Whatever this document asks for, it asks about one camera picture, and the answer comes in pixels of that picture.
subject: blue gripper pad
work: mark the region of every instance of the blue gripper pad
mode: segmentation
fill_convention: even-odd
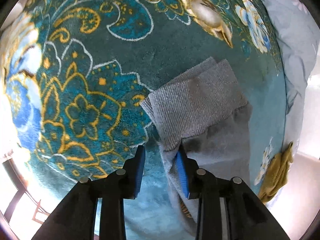
[[[177,155],[175,158],[175,164],[178,169],[179,181],[182,187],[182,192],[184,193],[185,197],[188,198],[189,197],[188,176],[186,173],[186,168],[184,166],[180,151],[177,152]]]
[[[144,163],[146,161],[146,149],[144,146],[139,145],[136,151],[136,155],[138,158],[138,166],[137,166],[137,172],[135,176],[135,189],[134,189],[134,196],[137,197],[138,193],[140,192],[141,188],[141,182],[142,182],[142,175],[143,175],[143,169],[144,169]]]

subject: teal blanket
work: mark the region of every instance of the teal blanket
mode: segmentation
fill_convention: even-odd
[[[284,72],[261,0],[28,0],[3,33],[0,56],[14,136],[57,200],[81,176],[103,178],[145,144],[141,193],[125,202],[129,239],[189,237],[168,200],[157,131],[140,106],[187,69],[211,56],[230,63],[253,107],[256,193],[266,156],[281,149]]]

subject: mustard yellow cloth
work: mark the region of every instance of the mustard yellow cloth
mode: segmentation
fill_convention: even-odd
[[[287,183],[287,174],[293,162],[291,142],[284,153],[277,153],[271,160],[258,198],[265,204],[270,201],[278,190]]]

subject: bed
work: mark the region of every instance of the bed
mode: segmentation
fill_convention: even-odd
[[[51,212],[81,176],[107,176],[144,144],[127,237],[191,239],[140,103],[205,59],[227,59],[252,105],[247,183],[257,194],[269,160],[297,144],[319,40],[300,0],[28,0],[0,41],[15,161]]]

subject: silver screw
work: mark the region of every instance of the silver screw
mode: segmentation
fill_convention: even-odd
[[[234,177],[232,180],[236,184],[241,184],[242,183],[242,179],[240,179],[239,177]]]
[[[197,174],[202,176],[205,174],[205,170],[204,169],[197,169]]]
[[[124,175],[125,173],[126,173],[125,169],[118,169],[118,170],[116,171],[116,174],[117,174],[117,175]]]
[[[84,184],[84,183],[87,183],[89,181],[89,178],[88,177],[81,177],[79,179],[80,183]]]

